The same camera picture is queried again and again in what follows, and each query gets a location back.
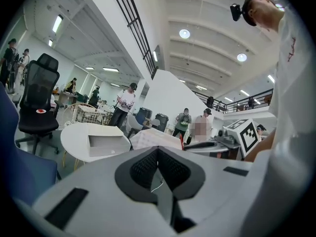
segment black strip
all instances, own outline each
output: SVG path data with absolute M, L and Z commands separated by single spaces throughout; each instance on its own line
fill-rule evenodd
M 87 190 L 74 188 L 46 215 L 45 219 L 59 229 L 63 229 L 88 193 Z
M 233 167 L 226 167 L 223 170 L 232 174 L 239 175 L 239 176 L 246 176 L 249 172 L 248 170 L 243 170 L 243 169 L 233 168 Z

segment rectangular ceiling light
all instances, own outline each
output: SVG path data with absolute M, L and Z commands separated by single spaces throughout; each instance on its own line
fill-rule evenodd
M 153 52 L 153 55 L 154 55 L 154 59 L 155 59 L 155 61 L 157 62 L 157 61 L 158 61 L 158 59 L 157 59 L 156 51 L 154 51 L 154 52 Z
M 58 15 L 57 18 L 56 18 L 56 21 L 55 21 L 55 24 L 54 24 L 54 27 L 53 27 L 53 32 L 57 32 L 57 29 L 61 23 L 61 21 L 63 20 L 63 17 L 61 15 Z
M 205 90 L 207 90 L 206 88 L 203 88 L 203 87 L 198 86 L 198 85 L 197 85 L 197 88 L 198 88 L 198 89 L 205 89 Z
M 119 72 L 118 69 L 103 68 L 105 71 Z
M 232 100 L 230 100 L 230 99 L 229 99 L 229 98 L 227 98 L 227 97 L 225 97 L 225 99 L 226 99 L 226 100 L 228 100 L 228 101 L 230 101 L 230 102 L 232 102 Z
M 247 92 L 245 92 L 245 91 L 243 91 L 243 90 L 241 90 L 240 92 L 243 93 L 243 94 L 245 94 L 247 97 L 250 96 Z
M 268 78 L 271 80 L 271 82 L 275 83 L 275 79 L 271 75 L 268 75 Z

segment black pants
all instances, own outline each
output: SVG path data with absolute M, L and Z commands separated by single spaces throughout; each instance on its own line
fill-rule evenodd
M 182 139 L 184 139 L 184 135 L 185 135 L 186 132 L 185 131 L 181 131 L 181 130 L 179 130 L 177 128 L 174 129 L 174 132 L 173 132 L 172 136 L 176 137 L 178 133 L 181 133 Z
M 117 126 L 118 128 L 120 128 L 126 116 L 127 116 L 127 112 L 122 111 L 120 108 L 117 108 L 115 112 L 113 113 L 109 126 Z
M 8 71 L 6 66 L 3 66 L 0 72 L 0 82 L 2 82 L 4 87 L 5 87 L 6 81 L 8 80 L 9 74 L 10 74 L 10 71 Z

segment round white table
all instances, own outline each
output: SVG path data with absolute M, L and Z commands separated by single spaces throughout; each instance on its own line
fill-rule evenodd
M 88 131 L 89 126 L 95 125 L 90 123 L 74 123 L 66 126 L 60 135 L 61 144 L 63 145 L 65 152 L 63 156 L 63 167 L 65 167 L 65 158 L 66 152 L 76 158 L 74 170 L 76 170 L 77 165 L 80 160 L 83 161 L 83 164 L 86 162 L 92 162 L 108 157 L 112 157 L 114 155 L 107 156 L 95 156 L 91 157 L 88 151 Z

